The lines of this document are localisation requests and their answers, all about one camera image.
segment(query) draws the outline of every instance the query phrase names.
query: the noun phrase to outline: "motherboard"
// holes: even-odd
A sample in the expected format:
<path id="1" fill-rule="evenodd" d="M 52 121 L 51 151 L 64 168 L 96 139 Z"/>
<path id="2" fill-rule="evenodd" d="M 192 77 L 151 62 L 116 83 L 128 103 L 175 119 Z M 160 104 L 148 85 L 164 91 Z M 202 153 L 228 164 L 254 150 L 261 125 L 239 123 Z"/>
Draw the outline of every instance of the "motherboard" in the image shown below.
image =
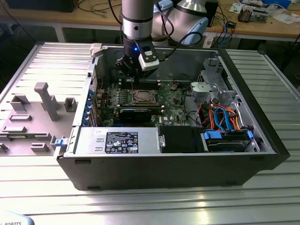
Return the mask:
<path id="1" fill-rule="evenodd" d="M 158 127 L 189 125 L 183 108 L 186 87 L 162 82 L 155 89 L 113 83 L 97 91 L 100 127 Z"/>

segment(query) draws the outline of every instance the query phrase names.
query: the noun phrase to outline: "wooden desk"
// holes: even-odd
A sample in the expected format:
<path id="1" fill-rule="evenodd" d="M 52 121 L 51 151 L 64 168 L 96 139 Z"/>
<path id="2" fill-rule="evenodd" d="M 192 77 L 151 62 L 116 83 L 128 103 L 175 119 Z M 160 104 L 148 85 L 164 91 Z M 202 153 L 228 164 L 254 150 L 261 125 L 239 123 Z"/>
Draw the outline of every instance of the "wooden desk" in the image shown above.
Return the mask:
<path id="1" fill-rule="evenodd" d="M 92 5 L 97 3 L 106 3 L 107 0 L 91 0 Z M 300 32 L 300 22 L 285 24 L 277 21 L 273 18 L 268 18 L 266 23 L 238 22 L 237 14 L 228 12 L 230 5 L 235 0 L 220 0 L 221 8 L 229 20 L 237 23 L 234 38 L 250 38 L 250 39 L 268 39 L 268 40 L 282 40 L 282 41 L 294 41 Z M 120 4 L 121 0 L 113 0 L 112 4 Z M 64 42 L 62 28 L 86 28 L 97 30 L 119 30 L 120 26 L 115 21 L 111 11 L 106 10 L 104 15 L 97 15 L 92 12 L 85 12 L 79 8 L 75 8 L 72 13 L 61 13 L 53 11 L 37 11 L 37 10 L 25 10 L 25 9 L 9 9 L 5 4 L 6 9 L 11 15 L 21 24 L 37 25 L 37 26 L 52 26 L 60 42 Z M 89 2 L 86 0 L 81 4 L 81 7 L 90 10 Z M 108 4 L 98 6 L 97 9 L 108 8 Z M 120 14 L 121 6 L 114 7 L 114 11 L 117 15 Z M 291 4 L 289 10 L 300 10 L 300 6 Z M 0 8 L 0 23 L 15 23 L 7 13 Z M 218 32 L 222 32 L 218 20 L 215 20 L 213 26 L 206 29 L 205 35 L 209 38 L 218 35 Z"/>

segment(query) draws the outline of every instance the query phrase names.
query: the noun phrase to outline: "power supply label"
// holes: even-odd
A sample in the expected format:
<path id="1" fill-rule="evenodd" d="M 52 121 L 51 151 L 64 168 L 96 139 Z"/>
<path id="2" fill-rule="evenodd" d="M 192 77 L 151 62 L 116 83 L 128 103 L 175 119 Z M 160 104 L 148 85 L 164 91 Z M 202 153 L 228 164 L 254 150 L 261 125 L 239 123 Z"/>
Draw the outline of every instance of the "power supply label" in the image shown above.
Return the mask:
<path id="1" fill-rule="evenodd" d="M 105 152 L 108 154 L 138 153 L 137 132 L 107 132 Z"/>

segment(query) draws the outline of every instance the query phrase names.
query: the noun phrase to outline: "workbench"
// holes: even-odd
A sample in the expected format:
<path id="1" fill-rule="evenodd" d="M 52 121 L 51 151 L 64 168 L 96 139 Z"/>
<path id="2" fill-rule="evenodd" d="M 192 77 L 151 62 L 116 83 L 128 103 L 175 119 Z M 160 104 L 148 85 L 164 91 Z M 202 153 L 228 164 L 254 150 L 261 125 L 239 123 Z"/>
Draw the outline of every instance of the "workbench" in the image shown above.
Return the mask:
<path id="1" fill-rule="evenodd" d="M 91 0 L 92 5 L 97 3 L 105 3 L 106 0 Z M 120 4 L 121 0 L 112 1 L 113 5 Z M 234 31 L 234 38 L 245 39 L 260 39 L 260 40 L 276 40 L 276 41 L 295 41 L 300 31 L 300 22 L 285 24 L 277 21 L 273 18 L 268 18 L 266 23 L 238 22 L 236 13 L 229 12 L 230 5 L 236 2 L 235 0 L 220 0 L 221 8 L 224 14 L 229 20 L 237 23 Z M 79 8 L 75 8 L 72 13 L 62 13 L 53 11 L 37 11 L 37 10 L 25 10 L 25 9 L 9 9 L 6 5 L 6 9 L 11 15 L 21 24 L 30 26 L 50 26 L 55 28 L 55 32 L 59 42 L 65 42 L 65 36 L 63 28 L 80 28 L 80 29 L 96 29 L 96 30 L 120 30 L 119 24 L 115 21 L 111 11 L 106 10 L 105 16 L 97 15 L 92 12 L 86 12 Z M 90 10 L 88 1 L 81 4 L 81 7 Z M 291 4 L 289 10 L 300 10 L 300 6 Z M 121 6 L 114 7 L 114 11 L 117 15 L 120 14 Z M 7 13 L 0 8 L 0 24 L 15 23 Z M 222 27 L 218 20 L 214 20 L 212 27 L 208 27 L 205 32 L 204 47 L 211 45 L 211 39 L 219 36 L 222 32 Z"/>
<path id="2" fill-rule="evenodd" d="M 40 101 L 34 92 L 36 82 L 48 82 L 52 87 L 49 93 L 58 101 L 67 97 L 80 101 L 92 62 L 90 47 L 65 43 L 34 46 L 0 94 L 0 127 L 15 94 Z M 79 191 L 53 156 L 2 154 L 2 208 L 28 215 L 36 225 L 139 225 L 141 221 L 157 225 L 298 225 L 300 95 L 266 55 L 227 52 L 291 154 L 275 170 L 261 171 L 243 186 Z"/>

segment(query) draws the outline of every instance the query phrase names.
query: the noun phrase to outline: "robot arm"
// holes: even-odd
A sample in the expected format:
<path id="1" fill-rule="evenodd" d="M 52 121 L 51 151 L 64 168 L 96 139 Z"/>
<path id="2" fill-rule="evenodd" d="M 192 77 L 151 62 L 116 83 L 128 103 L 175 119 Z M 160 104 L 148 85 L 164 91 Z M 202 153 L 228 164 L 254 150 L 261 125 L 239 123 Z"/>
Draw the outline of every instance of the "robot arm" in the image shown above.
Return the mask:
<path id="1" fill-rule="evenodd" d="M 153 5 L 157 0 L 122 0 L 124 55 L 117 60 L 120 71 L 138 82 L 159 66 L 152 43 Z"/>
<path id="2" fill-rule="evenodd" d="M 152 43 L 152 36 L 166 36 L 160 13 L 153 16 L 153 6 L 159 0 L 122 0 L 124 55 L 116 65 L 124 75 L 133 77 L 135 83 L 146 78 L 159 66 L 159 56 Z M 204 17 L 206 0 L 182 0 L 176 8 L 164 13 L 174 24 L 171 37 L 179 42 L 191 32 L 204 33 L 208 20 Z M 183 44 L 195 43 L 199 35 L 192 34 Z"/>

